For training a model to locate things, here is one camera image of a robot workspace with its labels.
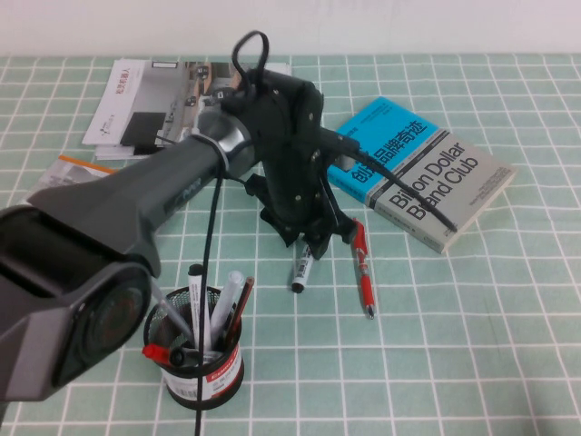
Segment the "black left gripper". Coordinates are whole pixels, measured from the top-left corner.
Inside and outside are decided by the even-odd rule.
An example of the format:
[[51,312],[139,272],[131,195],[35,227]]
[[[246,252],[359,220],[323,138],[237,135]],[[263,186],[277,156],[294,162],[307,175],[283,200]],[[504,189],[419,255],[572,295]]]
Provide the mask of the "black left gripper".
[[332,235],[349,244],[357,233],[330,188],[328,169],[337,157],[320,149],[307,157],[287,150],[264,160],[264,175],[254,174],[244,183],[246,193],[263,205],[262,220],[285,245],[302,237],[315,260],[326,253]]

